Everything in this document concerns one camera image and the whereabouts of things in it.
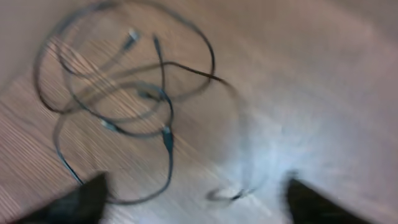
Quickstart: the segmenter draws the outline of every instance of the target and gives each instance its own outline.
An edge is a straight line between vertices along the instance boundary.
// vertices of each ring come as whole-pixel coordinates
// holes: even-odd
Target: wooden surface
[[[241,155],[233,105],[223,87],[176,103],[175,173],[168,191],[136,207],[109,206],[109,223],[285,223],[282,184],[296,170],[338,203],[374,221],[398,222],[398,4],[381,0],[173,0],[208,36],[218,76],[248,100],[254,177],[266,182],[254,195],[224,207],[207,202],[217,187],[239,187]],[[130,5],[107,14],[80,53],[101,63],[129,27],[143,31],[117,69],[156,62],[152,33],[165,58],[206,70],[200,39],[164,14]],[[62,105],[68,95],[53,54],[44,63],[45,91]],[[201,78],[167,69],[170,95]],[[159,71],[136,79],[159,83]],[[134,114],[147,104],[128,91],[103,100],[107,115]],[[137,124],[150,130],[164,114]],[[52,129],[58,118],[38,102],[31,74],[0,96],[0,217],[13,217],[75,181],[58,161]],[[88,177],[109,170],[115,191],[135,198],[165,179],[161,138],[129,139],[103,129],[86,113],[70,117],[62,150]]]

